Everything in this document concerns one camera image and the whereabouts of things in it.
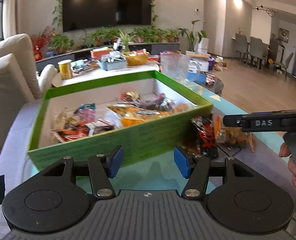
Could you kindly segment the person's right hand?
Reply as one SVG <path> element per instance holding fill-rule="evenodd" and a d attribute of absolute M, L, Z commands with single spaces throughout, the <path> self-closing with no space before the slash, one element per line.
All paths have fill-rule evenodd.
<path fill-rule="evenodd" d="M 292 173 L 291 182 L 294 188 L 296 188 L 296 164 L 286 143 L 282 143 L 279 151 L 279 156 L 281 158 L 289 157 L 288 169 Z"/>

